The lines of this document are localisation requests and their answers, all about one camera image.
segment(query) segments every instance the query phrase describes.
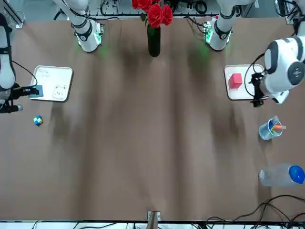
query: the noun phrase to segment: water bottle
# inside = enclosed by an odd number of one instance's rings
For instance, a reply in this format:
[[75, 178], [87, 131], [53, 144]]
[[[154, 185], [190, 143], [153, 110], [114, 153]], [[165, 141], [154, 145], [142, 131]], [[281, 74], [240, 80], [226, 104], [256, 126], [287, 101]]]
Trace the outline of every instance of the water bottle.
[[303, 184], [305, 173], [300, 166], [280, 164], [262, 169], [258, 177], [264, 186], [292, 187]]

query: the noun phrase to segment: black vase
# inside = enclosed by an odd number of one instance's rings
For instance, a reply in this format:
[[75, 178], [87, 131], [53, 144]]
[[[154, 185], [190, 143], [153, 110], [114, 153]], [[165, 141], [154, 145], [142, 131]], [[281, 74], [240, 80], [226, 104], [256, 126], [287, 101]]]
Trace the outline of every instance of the black vase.
[[161, 27], [147, 26], [148, 52], [152, 57], [157, 57], [161, 51]]

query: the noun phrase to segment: red block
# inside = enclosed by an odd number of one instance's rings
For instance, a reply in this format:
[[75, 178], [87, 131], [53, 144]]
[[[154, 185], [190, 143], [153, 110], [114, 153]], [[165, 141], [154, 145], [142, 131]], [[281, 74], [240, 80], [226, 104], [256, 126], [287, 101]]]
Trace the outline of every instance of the red block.
[[240, 85], [243, 84], [242, 74], [241, 73], [233, 73], [231, 78], [229, 79], [229, 87], [230, 88], [239, 88]]

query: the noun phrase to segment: tabletop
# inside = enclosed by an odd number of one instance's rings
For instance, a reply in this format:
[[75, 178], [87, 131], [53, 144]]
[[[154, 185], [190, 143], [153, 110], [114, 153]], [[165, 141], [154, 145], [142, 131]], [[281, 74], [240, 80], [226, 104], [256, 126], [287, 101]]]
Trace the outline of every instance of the tabletop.
[[[226, 65], [249, 64], [292, 34], [284, 19], [238, 19], [222, 52], [174, 19], [161, 28], [157, 58], [140, 20], [102, 23], [103, 46], [92, 53], [68, 21], [17, 30], [13, 60], [32, 72], [71, 67], [73, 81], [65, 103], [21, 98], [22, 112], [1, 115], [0, 219], [146, 220], [148, 210], [162, 220], [233, 219], [280, 194], [305, 197], [304, 186], [267, 188], [257, 177], [279, 163], [305, 167], [305, 84], [282, 105], [253, 108], [230, 101], [224, 81]], [[31, 81], [15, 70], [18, 83]], [[274, 115], [287, 129], [260, 140], [259, 126]], [[289, 216], [304, 209], [286, 198], [274, 204]], [[280, 218], [269, 210], [264, 220]]]

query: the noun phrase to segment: rose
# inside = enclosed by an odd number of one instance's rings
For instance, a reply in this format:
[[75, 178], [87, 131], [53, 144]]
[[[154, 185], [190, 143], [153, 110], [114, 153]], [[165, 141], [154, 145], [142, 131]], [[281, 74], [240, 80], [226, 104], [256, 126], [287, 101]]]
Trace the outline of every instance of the rose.
[[139, 0], [132, 0], [132, 7], [137, 10], [139, 9]]
[[165, 25], [171, 24], [173, 21], [173, 12], [172, 9], [169, 7], [169, 5], [163, 6], [163, 21]]
[[138, 7], [144, 11], [148, 11], [152, 3], [152, 0], [138, 0], [138, 1], [139, 1]]
[[163, 20], [163, 11], [159, 4], [153, 4], [147, 12], [148, 22], [152, 27], [159, 28]]

